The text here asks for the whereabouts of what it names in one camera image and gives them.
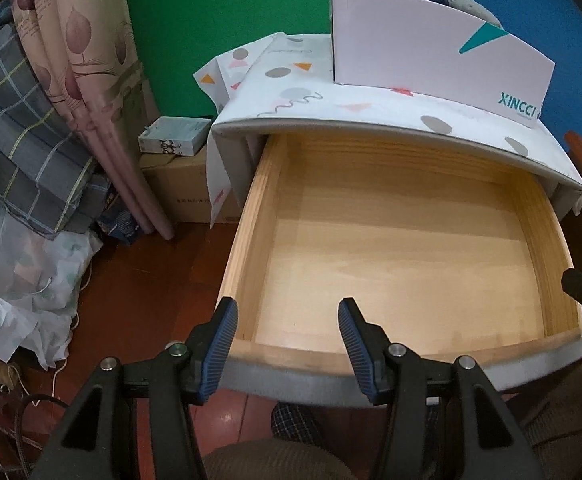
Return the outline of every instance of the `green wall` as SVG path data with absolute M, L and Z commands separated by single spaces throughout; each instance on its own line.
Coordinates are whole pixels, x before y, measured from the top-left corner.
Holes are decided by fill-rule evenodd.
M 282 30 L 329 31 L 329 0 L 128 0 L 140 60 L 160 111 L 213 114 L 193 73 L 230 48 Z

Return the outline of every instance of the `red-brown floor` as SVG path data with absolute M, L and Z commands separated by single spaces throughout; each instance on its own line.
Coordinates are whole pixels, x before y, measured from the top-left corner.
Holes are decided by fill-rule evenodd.
M 92 278 L 80 295 L 80 325 L 69 346 L 69 362 L 57 378 L 56 396 L 70 402 L 106 356 L 123 363 L 154 357 L 172 340 L 209 320 L 235 235 L 235 225 L 180 224 L 175 240 L 158 235 L 130 248 L 110 240 L 97 254 Z M 52 372 L 30 372 L 34 392 L 51 392 Z M 270 417 L 276 401 L 219 390 L 201 408 L 192 409 L 200 452 L 271 437 Z M 359 478 L 366 478 L 379 447 L 384 410 L 319 410 L 333 452 Z M 29 408 L 25 427 L 48 433 L 60 412 Z M 138 404 L 138 452 L 142 478 L 155 478 L 151 461 L 148 403 Z

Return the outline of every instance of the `blue gripper pad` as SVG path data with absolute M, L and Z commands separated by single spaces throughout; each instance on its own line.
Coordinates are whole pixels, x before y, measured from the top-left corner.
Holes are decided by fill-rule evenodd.
M 357 385 L 360 391 L 373 402 L 372 399 L 377 397 L 377 389 L 373 382 L 373 361 L 345 300 L 340 301 L 338 305 L 338 326 L 340 326 L 340 334 L 347 348 L 353 372 L 356 374 Z
M 202 361 L 198 397 L 207 402 L 220 382 L 235 331 L 238 328 L 238 305 L 231 298 L 223 298 L 210 321 L 216 326 L 215 335 Z
M 340 301 L 338 325 L 360 391 L 372 404 L 385 404 L 393 388 L 384 355 L 389 338 L 381 327 L 365 321 L 353 298 Z

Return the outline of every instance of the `black cable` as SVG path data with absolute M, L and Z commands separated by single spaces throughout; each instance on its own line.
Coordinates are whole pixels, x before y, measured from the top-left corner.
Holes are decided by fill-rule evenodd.
M 20 458 L 20 463 L 22 465 L 22 471 L 24 472 L 24 476 L 26 478 L 29 477 L 29 468 L 28 462 L 26 461 L 26 457 L 24 456 L 24 443 L 22 441 L 22 419 L 24 417 L 24 410 L 26 410 L 27 406 L 31 402 L 35 402 L 36 400 L 45 400 L 46 402 L 53 402 L 53 404 L 57 404 L 62 408 L 66 409 L 69 407 L 66 402 L 63 400 L 57 399 L 47 394 L 33 394 L 24 397 L 20 400 L 20 405 L 18 406 L 17 411 L 15 412 L 15 445 L 18 448 L 18 457 Z

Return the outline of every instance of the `gray circle pattern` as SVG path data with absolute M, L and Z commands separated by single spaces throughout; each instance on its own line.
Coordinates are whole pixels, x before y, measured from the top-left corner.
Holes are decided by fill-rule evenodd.
M 245 57 L 247 57 L 249 55 L 249 51 L 245 48 L 236 48 L 233 51 L 233 59 L 244 59 Z
M 511 148 L 516 150 L 516 153 L 518 155 L 522 156 L 529 155 L 529 150 L 527 150 L 527 147 L 522 142 L 518 142 L 516 139 L 511 139 L 511 137 L 504 137 L 504 140 L 507 141 L 508 145 L 510 145 Z
M 284 77 L 291 73 L 291 69 L 286 66 L 279 66 L 277 68 L 272 68 L 266 73 L 267 77 Z
M 428 129 L 440 135 L 449 135 L 451 130 L 453 130 L 453 128 L 442 119 L 430 115 L 423 115 L 420 118 L 420 121 L 422 121 Z
M 293 88 L 287 88 L 280 93 L 280 97 L 283 99 L 291 99 L 291 100 L 299 100 L 308 95 L 311 95 L 313 92 L 306 88 L 300 88 L 295 86 Z

